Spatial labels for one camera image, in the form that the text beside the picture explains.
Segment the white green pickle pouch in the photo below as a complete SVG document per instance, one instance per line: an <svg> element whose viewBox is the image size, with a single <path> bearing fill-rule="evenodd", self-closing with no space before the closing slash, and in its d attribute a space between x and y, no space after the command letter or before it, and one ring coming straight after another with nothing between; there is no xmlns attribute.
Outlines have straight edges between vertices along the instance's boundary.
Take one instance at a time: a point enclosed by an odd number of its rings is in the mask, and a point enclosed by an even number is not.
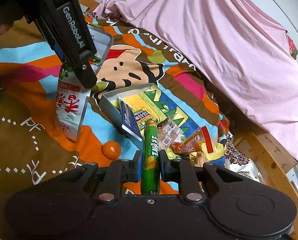
<svg viewBox="0 0 298 240"><path fill-rule="evenodd" d="M113 44L113 37L95 24L89 24L88 29L97 49L97 53L89 59L89 63L97 74ZM73 67L69 63L63 63L57 84L54 125L73 141L77 141L80 136L90 92L90 89L82 86L73 72Z"/></svg>

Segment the blue small box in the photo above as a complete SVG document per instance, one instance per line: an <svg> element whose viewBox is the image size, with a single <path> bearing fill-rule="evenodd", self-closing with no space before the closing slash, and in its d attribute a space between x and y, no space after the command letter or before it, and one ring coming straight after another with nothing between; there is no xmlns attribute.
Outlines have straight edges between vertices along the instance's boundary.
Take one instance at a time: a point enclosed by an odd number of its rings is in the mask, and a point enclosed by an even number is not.
<svg viewBox="0 0 298 240"><path fill-rule="evenodd" d="M135 137L138 141L142 142L142 135L138 128L137 121L135 119L134 113L131 107L125 103L121 97L118 97L119 106L120 106L120 113L122 117L122 124L121 127L127 133Z"/></svg>

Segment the green sausage stick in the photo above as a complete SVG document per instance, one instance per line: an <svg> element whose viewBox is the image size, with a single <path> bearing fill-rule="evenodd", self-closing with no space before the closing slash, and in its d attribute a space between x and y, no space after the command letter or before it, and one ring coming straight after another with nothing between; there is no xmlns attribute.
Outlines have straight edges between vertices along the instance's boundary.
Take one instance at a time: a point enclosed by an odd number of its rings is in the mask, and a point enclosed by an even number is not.
<svg viewBox="0 0 298 240"><path fill-rule="evenodd" d="M144 130L144 160L140 181L142 194L152 195L160 192L159 152L157 123L149 118L145 122Z"/></svg>

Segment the metal tray with dinosaur picture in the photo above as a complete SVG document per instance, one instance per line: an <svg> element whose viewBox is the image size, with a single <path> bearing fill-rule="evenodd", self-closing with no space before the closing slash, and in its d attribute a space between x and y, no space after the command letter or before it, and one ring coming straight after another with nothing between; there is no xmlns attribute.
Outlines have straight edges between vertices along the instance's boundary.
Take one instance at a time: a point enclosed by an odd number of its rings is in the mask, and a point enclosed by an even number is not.
<svg viewBox="0 0 298 240"><path fill-rule="evenodd" d="M153 117L157 123L166 119L172 120L178 126L179 132L186 137L199 127L205 126L213 143L224 139L224 137L218 137L218 125L213 125L208 121L206 114L197 113L188 103L178 99L161 85L142 84L105 92L102 96L99 94L101 94L100 91L94 93L93 98L100 110L112 121L117 130L140 150L143 140L137 139L132 133L122 128L123 117L120 115L118 98L121 98L132 110L140 138L144 136L145 120Z"/></svg>

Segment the orange red chicken feet pack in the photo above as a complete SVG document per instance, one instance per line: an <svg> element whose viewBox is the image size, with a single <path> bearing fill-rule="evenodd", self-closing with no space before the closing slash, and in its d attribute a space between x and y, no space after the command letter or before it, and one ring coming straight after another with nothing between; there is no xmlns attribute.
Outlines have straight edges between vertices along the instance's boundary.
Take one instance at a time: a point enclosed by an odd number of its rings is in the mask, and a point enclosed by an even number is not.
<svg viewBox="0 0 298 240"><path fill-rule="evenodd" d="M182 142L173 142L171 146L176 154L189 154L192 152L202 152L203 148L201 144L205 144L207 153L214 152L212 140L206 126L200 127Z"/></svg>

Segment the pink hanging sheet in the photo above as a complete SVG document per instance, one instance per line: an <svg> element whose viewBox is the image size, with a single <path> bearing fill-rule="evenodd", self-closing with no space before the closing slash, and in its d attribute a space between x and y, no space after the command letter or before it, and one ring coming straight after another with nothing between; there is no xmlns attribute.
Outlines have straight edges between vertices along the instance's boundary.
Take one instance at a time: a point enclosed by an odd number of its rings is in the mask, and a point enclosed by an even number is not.
<svg viewBox="0 0 298 240"><path fill-rule="evenodd" d="M95 11L181 52L298 160L298 63L285 28L251 0L102 0Z"/></svg>

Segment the floral white quilt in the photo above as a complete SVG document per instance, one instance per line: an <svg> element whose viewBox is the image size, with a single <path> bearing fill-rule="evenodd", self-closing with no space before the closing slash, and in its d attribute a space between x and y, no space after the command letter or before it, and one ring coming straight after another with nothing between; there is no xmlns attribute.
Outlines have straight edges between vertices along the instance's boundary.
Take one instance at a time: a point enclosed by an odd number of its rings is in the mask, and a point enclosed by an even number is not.
<svg viewBox="0 0 298 240"><path fill-rule="evenodd" d="M263 184L261 172L250 158L236 149L233 144L234 136L230 131L226 134L226 138L225 168Z"/></svg>

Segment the golden snack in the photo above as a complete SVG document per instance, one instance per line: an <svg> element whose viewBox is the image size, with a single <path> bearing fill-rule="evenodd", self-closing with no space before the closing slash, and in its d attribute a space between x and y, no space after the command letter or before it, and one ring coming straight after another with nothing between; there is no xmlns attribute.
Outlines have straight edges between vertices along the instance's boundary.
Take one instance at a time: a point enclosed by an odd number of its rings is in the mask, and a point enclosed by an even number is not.
<svg viewBox="0 0 298 240"><path fill-rule="evenodd" d="M203 152L191 152L189 153L189 159L191 165L195 167L203 167L203 164L209 161Z"/></svg>

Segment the yellow green snack packet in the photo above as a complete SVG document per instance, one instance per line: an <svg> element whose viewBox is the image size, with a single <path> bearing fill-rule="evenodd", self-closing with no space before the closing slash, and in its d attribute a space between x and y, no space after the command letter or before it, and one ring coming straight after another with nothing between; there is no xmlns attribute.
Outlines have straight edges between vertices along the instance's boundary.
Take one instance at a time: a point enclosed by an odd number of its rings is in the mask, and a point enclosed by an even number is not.
<svg viewBox="0 0 298 240"><path fill-rule="evenodd" d="M146 120L150 118L154 118L154 116L147 110L145 109L140 109L136 112L134 112L134 117L137 122L137 126L140 131L142 131L145 128L145 122Z"/></svg>

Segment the orange mandarin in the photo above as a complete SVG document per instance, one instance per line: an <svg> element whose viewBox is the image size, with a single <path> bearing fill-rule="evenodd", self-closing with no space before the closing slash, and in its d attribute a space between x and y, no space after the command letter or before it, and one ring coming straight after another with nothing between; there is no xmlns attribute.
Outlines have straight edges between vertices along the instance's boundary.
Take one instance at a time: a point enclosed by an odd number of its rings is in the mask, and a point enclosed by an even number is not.
<svg viewBox="0 0 298 240"><path fill-rule="evenodd" d="M121 154L121 147L116 141L110 140L102 145L102 153L106 158L116 160Z"/></svg>

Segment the colourful cartoon blanket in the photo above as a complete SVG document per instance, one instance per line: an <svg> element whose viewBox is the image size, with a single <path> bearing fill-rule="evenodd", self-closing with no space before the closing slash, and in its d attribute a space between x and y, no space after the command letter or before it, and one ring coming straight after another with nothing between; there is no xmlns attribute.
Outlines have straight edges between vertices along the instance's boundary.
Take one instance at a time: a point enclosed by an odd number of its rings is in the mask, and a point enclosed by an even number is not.
<svg viewBox="0 0 298 240"><path fill-rule="evenodd" d="M108 91L154 83L177 104L171 109L155 94L155 106L183 131L188 119L206 127L216 148L209 160L225 162L229 121L206 90L195 65L146 30L95 16L87 21L112 34L114 43L91 91L76 142L54 126L57 106L69 112L77 107L76 99L57 92L61 76L57 55L37 28L24 20L0 36L0 239L13 237L4 218L4 205L12 194L85 163L108 166L112 158L102 152L108 141L120 145L120 158L133 158L135 144L99 109L99 100Z"/></svg>

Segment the clear brown snack bar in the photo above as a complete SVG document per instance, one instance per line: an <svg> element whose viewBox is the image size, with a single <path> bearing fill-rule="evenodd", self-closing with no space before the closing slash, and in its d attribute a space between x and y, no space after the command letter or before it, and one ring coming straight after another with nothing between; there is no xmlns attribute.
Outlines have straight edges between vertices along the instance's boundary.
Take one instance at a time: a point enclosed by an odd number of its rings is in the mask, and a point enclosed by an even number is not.
<svg viewBox="0 0 298 240"><path fill-rule="evenodd" d="M170 118L157 124L158 142L161 150L170 150L176 153L173 148L174 143L181 143L185 140L185 135L181 128Z"/></svg>

